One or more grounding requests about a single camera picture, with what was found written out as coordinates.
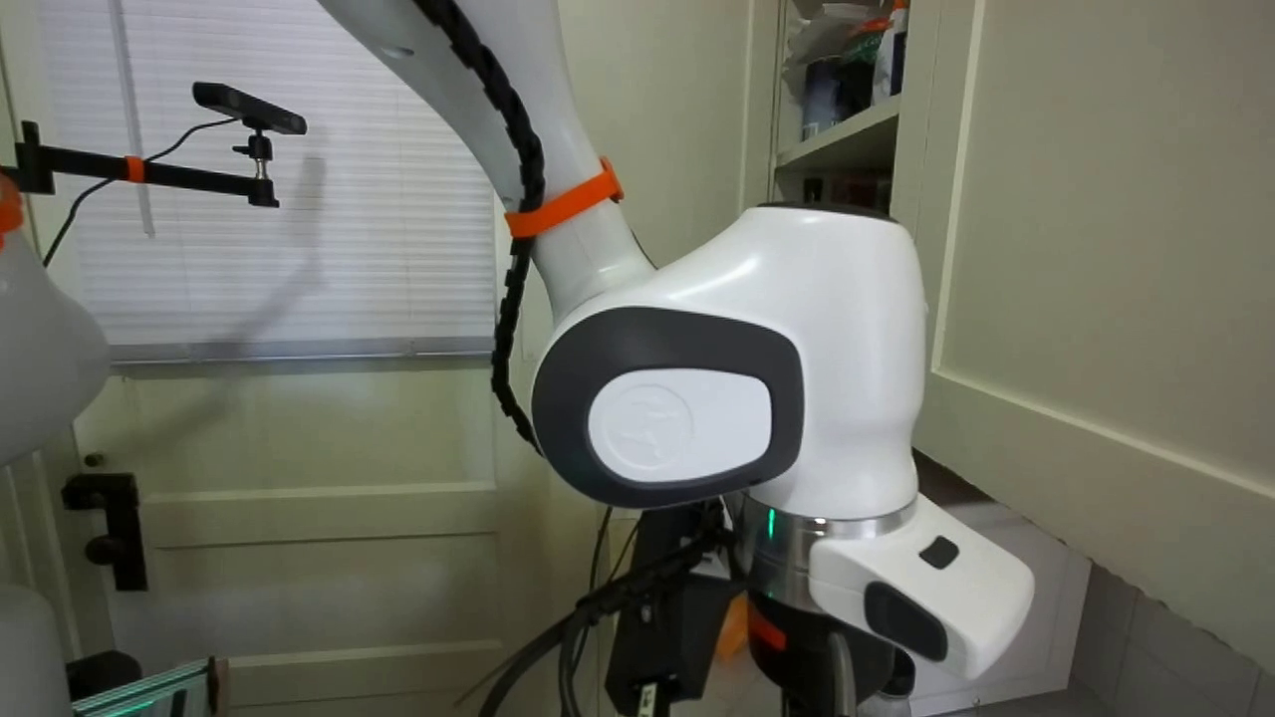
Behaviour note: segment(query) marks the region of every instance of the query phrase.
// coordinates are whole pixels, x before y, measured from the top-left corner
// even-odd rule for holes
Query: wall
[[[761,201],[774,0],[561,0],[584,129],[653,263]]]
[[[1275,717],[1275,676],[1212,635],[1094,569],[1075,684],[1114,717]]]

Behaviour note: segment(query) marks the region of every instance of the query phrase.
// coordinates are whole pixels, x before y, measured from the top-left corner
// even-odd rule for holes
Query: black mount
[[[632,569],[661,567],[701,533],[715,501],[650,510],[636,525]],[[674,700],[697,700],[709,681],[714,646],[730,602],[741,594],[730,577],[678,573],[616,616],[604,693],[616,712],[668,717]]]
[[[118,594],[146,588],[146,555],[142,555],[142,523],[134,513],[134,477],[131,473],[77,473],[62,488],[66,510],[103,510],[107,533],[83,547],[93,567],[110,567]]]
[[[249,207],[280,207],[276,182],[268,173],[268,164],[276,161],[268,132],[305,134],[305,118],[276,103],[261,103],[247,93],[233,93],[228,85],[193,85],[191,93],[201,109],[233,114],[249,129],[247,145],[233,153],[255,161],[255,177],[220,177],[220,173],[146,164],[128,156],[47,149],[38,145],[38,122],[23,122],[23,134],[17,145],[17,169],[0,169],[0,177],[6,177],[26,194],[53,194],[54,190],[53,177],[97,177],[97,178],[182,189],[182,190],[243,194]]]
[[[749,650],[755,671],[783,693],[783,717],[852,717],[876,693],[911,693],[917,665],[908,654],[755,588],[749,602]]]

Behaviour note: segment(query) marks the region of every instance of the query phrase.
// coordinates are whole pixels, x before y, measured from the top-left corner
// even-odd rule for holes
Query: white cabinet
[[[779,41],[794,48],[794,12],[783,18]],[[964,60],[970,44],[970,4],[966,0],[917,0],[908,24],[908,64],[899,97],[876,99],[873,109],[806,134],[802,132],[802,69],[779,64],[775,80],[775,190],[794,205],[831,205],[838,190],[852,182],[880,189],[880,210],[896,215],[917,230],[923,246],[929,295],[936,307],[936,226],[921,225],[940,215],[940,205],[952,190],[952,149],[958,141],[964,103]],[[992,704],[1033,693],[1067,688],[1075,626],[1085,611],[1086,557],[1067,541],[1045,533],[1036,523],[1016,510],[952,494],[952,473],[921,461],[923,494],[943,501],[957,518],[986,533],[992,541],[1021,555],[1036,573],[1036,607],[1022,635],[978,681],[964,681],[943,671],[921,665],[911,712],[947,712],[966,704]]]
[[[1275,671],[1275,4],[917,7],[921,449]]]

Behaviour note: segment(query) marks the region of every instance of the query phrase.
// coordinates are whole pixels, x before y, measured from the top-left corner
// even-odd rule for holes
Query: robot face panel
[[[766,484],[794,466],[802,416],[802,357],[783,336],[656,307],[573,324],[532,387],[547,457],[614,505]]]

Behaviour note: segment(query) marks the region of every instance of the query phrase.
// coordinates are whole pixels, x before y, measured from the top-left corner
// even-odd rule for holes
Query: cable
[[[620,555],[614,555],[614,567],[609,567],[609,577],[604,577],[604,582],[614,582],[614,577],[620,573],[626,557],[632,555],[641,518],[629,525]]]
[[[146,156],[146,164],[160,164],[164,156],[180,153],[191,134],[209,132],[209,129],[228,129],[228,122],[237,122],[237,118],[231,114],[231,118],[193,122],[193,129],[188,129],[174,145],[167,145],[164,153]],[[47,255],[43,255],[43,268],[47,268],[47,263],[54,261],[54,251],[62,246],[62,239],[66,239],[66,230],[73,230],[83,201],[97,194],[97,190],[103,190],[107,182],[116,182],[116,177],[83,189],[83,190],[73,201],[66,219],[62,219],[62,226],[54,230],[54,239],[53,239],[53,246],[47,246]]]
[[[415,7],[444,33],[448,52],[483,80],[483,93],[492,103],[492,110],[507,118],[507,134],[519,153],[519,177],[522,177],[522,190],[527,190],[519,207],[536,210],[547,205],[547,153],[529,129],[527,103],[512,93],[507,69],[476,41],[472,24],[467,19],[467,12],[454,0],[415,0]],[[522,441],[529,441],[536,449],[532,425],[511,387],[511,353],[512,353],[527,274],[529,274],[529,239],[511,246],[507,295],[498,307],[492,349],[491,349],[491,389],[492,389],[500,416],[522,436]]]
[[[668,587],[678,587],[709,551],[730,547],[730,530],[719,523],[705,525],[697,538],[678,547],[666,563],[609,577],[604,587],[588,588],[561,622],[555,622],[547,635],[536,635],[529,646],[522,646],[500,676],[491,684],[483,700],[483,717],[498,717],[511,688],[529,672],[555,646],[564,654],[579,654],[579,640],[596,626],[596,616],[616,614],[626,607],[645,607]],[[573,665],[561,671],[557,654],[557,697],[561,712],[573,717]]]
[[[601,547],[604,547],[609,518],[614,518],[614,505],[601,510],[601,523],[596,523],[596,533],[595,533],[588,588],[596,587]]]

